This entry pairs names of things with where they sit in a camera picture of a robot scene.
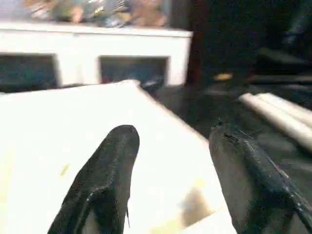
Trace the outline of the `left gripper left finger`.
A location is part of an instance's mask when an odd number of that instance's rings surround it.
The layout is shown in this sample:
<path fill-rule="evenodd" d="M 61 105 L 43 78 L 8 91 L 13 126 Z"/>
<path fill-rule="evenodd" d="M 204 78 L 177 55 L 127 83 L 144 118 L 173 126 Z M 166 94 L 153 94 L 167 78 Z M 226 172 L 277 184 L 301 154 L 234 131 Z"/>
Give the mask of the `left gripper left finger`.
<path fill-rule="evenodd" d="M 139 145 L 134 126 L 113 128 L 76 175 L 48 233 L 123 233 Z"/>

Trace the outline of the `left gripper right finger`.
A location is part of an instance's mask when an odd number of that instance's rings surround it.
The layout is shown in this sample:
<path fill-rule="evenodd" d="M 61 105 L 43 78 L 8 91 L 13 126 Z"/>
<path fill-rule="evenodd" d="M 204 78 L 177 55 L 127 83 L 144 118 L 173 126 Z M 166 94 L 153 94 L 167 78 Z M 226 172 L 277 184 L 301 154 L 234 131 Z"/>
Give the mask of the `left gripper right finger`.
<path fill-rule="evenodd" d="M 253 138 L 217 125 L 209 149 L 238 234 L 312 232 L 312 205 Z"/>

